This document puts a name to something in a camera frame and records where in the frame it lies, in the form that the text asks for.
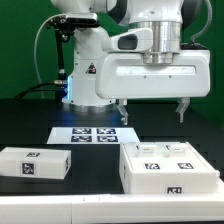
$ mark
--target cable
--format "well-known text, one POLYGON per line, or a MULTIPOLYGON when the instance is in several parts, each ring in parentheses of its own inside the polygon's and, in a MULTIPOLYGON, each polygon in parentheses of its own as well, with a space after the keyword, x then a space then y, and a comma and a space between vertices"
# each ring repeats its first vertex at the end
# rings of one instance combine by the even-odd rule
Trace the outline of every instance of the cable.
POLYGON ((27 94, 27 92, 34 91, 34 90, 36 90, 38 88, 41 88, 41 87, 44 87, 44 86, 50 86, 50 85, 55 85, 55 83, 54 82, 45 82, 45 83, 41 83, 41 84, 32 86, 29 89, 27 89, 26 91, 23 91, 23 92, 17 94, 14 97, 14 99, 21 99, 23 96, 25 96, 27 94))
POLYGON ((213 17, 213 11, 212 11, 212 5, 211 2, 209 0, 205 0, 205 3, 207 5, 207 9, 208 9, 208 19, 207 22, 205 24, 205 27, 198 33, 194 34, 191 37, 191 43, 195 44, 195 40, 201 36, 203 36, 208 29, 210 28, 211 24, 212 24, 212 17, 213 17))
POLYGON ((17 98, 15 98, 15 99, 17 99, 17 100, 20 100, 20 99, 22 99, 25 95, 27 95, 28 93, 33 93, 33 92, 57 92, 57 91, 60 91, 60 90, 50 90, 50 89, 44 89, 44 90, 42 90, 42 89, 34 89, 34 90, 27 90, 27 91, 24 91, 24 92, 22 92, 21 93, 21 95, 20 96, 17 96, 17 98))
POLYGON ((38 45, 38 41, 39 41, 39 37, 40 37, 40 33, 43 29, 43 27, 46 25, 46 23, 51 20, 51 19, 54 19, 55 17, 58 17, 58 16, 65 16, 66 14, 58 14, 58 15, 54 15, 50 18, 48 18, 47 20, 44 21, 44 23, 40 26, 38 32, 37 32, 37 35, 36 35, 36 38, 35 38, 35 42, 34 42, 34 65, 35 65, 35 71, 36 71, 36 75, 37 75, 37 79, 38 79, 38 82, 41 84, 42 83, 42 79, 41 79, 41 75, 40 75, 40 72, 39 72, 39 68, 38 68, 38 64, 37 64, 37 45, 38 45))

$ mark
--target black table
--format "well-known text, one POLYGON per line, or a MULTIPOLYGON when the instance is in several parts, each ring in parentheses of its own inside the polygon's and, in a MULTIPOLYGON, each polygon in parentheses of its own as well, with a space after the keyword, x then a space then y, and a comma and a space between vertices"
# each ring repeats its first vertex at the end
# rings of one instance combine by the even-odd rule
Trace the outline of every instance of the black table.
MULTIPOLYGON (((117 110, 86 115, 54 100, 0 100, 0 149, 6 146, 72 151, 62 181, 0 177, 0 195, 120 194, 119 145, 46 145, 52 127, 124 127, 117 110)), ((175 103, 129 104, 129 127, 141 141, 189 142, 224 178, 224 133, 192 109, 180 123, 175 103)))

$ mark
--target black cable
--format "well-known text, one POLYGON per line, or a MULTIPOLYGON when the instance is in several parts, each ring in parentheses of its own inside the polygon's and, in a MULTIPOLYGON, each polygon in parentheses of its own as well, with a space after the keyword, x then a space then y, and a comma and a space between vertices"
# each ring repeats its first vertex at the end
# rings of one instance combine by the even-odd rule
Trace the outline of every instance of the black cable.
POLYGON ((44 87, 44 86, 51 86, 51 85, 54 85, 54 82, 44 82, 44 83, 32 86, 29 89, 17 94, 14 97, 14 99, 22 99, 29 91, 32 91, 32 90, 35 90, 35 89, 38 89, 38 88, 41 88, 41 87, 44 87))
POLYGON ((49 90, 49 89, 47 89, 47 90, 46 89, 44 89, 44 90, 42 90, 42 89, 27 90, 27 91, 22 92, 21 95, 17 95, 17 98, 15 98, 15 99, 20 100, 28 93, 34 93, 34 92, 60 92, 60 90, 55 90, 55 89, 52 89, 52 90, 49 90))

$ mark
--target white box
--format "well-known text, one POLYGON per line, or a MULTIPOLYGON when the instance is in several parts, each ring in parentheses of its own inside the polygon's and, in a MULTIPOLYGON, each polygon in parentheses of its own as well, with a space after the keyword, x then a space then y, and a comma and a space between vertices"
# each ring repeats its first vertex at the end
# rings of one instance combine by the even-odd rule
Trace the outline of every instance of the white box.
POLYGON ((121 144, 120 177, 129 194, 214 193, 219 171, 189 143, 121 144))
POLYGON ((0 153, 0 176, 64 179, 70 167, 70 151, 7 147, 0 153))

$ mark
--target green wall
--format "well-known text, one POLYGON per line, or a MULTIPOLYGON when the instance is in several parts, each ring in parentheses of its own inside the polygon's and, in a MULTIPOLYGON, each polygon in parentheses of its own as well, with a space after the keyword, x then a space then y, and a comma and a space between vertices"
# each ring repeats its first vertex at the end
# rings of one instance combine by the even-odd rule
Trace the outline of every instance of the green wall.
MULTIPOLYGON (((214 20, 209 32, 198 42, 211 50, 211 92, 203 99, 193 99, 192 106, 224 130, 224 1, 211 0, 214 20)), ((0 8, 0 98, 12 98, 18 92, 38 83, 33 63, 33 45, 40 25, 50 16, 59 13, 50 0, 1 0, 0 8)), ((125 29, 100 16, 102 25, 110 35, 125 29)), ((206 21, 206 8, 197 21, 183 33, 189 41, 206 21)), ((68 73, 73 67, 73 42, 64 45, 68 73)), ((53 30, 41 33, 38 45, 38 65, 43 81, 57 77, 55 39, 53 30)), ((29 97, 40 98, 40 94, 29 97)))

